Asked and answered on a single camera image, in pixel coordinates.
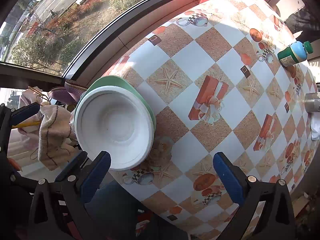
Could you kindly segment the white paper bowl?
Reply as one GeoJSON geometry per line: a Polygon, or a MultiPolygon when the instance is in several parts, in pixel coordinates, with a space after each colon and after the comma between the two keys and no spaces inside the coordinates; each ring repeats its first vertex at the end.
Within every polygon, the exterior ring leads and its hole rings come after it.
{"type": "Polygon", "coordinates": [[[100,152],[111,156],[110,169],[136,167],[149,154],[154,125],[144,103],[128,90],[101,86],[86,94],[74,116],[76,138],[89,159],[100,152]]]}

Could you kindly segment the green square plate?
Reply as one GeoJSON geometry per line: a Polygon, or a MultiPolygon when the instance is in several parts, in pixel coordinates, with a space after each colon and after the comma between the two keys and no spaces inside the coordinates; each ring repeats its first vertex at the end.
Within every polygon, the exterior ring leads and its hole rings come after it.
{"type": "Polygon", "coordinates": [[[138,91],[131,85],[129,84],[125,79],[119,76],[115,75],[108,75],[108,76],[103,76],[97,79],[96,81],[93,82],[93,84],[86,90],[81,96],[80,100],[77,104],[77,107],[80,105],[80,101],[85,97],[87,93],[90,91],[102,87],[102,86],[117,86],[120,88],[123,88],[125,90],[128,90],[132,94],[134,94],[147,108],[149,111],[149,114],[151,116],[152,122],[153,122],[153,129],[154,131],[156,130],[156,116],[151,108],[151,106],[146,102],[146,100],[138,93],[138,91]]]}

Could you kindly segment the beige striped towel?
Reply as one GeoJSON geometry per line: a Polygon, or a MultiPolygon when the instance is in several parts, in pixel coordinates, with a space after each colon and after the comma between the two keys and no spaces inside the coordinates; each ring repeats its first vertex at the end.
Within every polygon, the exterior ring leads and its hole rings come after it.
{"type": "Polygon", "coordinates": [[[43,115],[39,130],[38,160],[53,171],[70,161],[75,148],[75,132],[70,125],[71,112],[58,105],[41,106],[43,115]]]}

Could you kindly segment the blue jeans leg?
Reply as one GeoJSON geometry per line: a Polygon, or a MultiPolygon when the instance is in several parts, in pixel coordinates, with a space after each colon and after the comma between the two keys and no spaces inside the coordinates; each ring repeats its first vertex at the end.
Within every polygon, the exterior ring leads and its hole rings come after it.
{"type": "Polygon", "coordinates": [[[153,213],[117,181],[98,189],[85,204],[106,239],[188,239],[188,234],[153,213]]]}

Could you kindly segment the white crumpled cloth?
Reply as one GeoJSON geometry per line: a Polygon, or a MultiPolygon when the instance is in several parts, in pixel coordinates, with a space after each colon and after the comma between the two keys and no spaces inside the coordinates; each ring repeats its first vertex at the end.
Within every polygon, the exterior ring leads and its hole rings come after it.
{"type": "Polygon", "coordinates": [[[320,138],[320,113],[313,112],[311,113],[311,139],[312,140],[319,140],[320,138]]]}

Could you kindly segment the pink metal canister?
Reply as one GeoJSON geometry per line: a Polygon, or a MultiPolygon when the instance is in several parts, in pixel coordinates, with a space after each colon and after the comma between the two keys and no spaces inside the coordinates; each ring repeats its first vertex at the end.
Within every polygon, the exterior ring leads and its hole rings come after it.
{"type": "Polygon", "coordinates": [[[320,92],[305,94],[304,105],[308,113],[320,112],[320,92]]]}

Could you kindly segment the checkered floral tablecloth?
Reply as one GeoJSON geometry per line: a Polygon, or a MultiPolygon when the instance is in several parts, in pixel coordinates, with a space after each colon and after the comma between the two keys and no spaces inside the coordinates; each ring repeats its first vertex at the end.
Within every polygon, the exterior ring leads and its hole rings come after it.
{"type": "Polygon", "coordinates": [[[198,239],[216,239],[237,209],[215,153],[293,190],[319,145],[304,106],[316,90],[309,64],[286,70],[277,58],[294,40],[264,0],[209,0],[146,35],[106,73],[151,106],[155,139],[143,163],[114,179],[198,239]]]}

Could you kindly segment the green blue bottle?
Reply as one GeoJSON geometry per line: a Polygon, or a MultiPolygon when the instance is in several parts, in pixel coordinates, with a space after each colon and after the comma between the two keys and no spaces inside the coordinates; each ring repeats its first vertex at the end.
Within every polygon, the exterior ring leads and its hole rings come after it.
{"type": "Polygon", "coordinates": [[[308,54],[313,53],[313,47],[309,41],[304,43],[296,41],[277,54],[283,67],[290,67],[307,59],[308,54]]]}

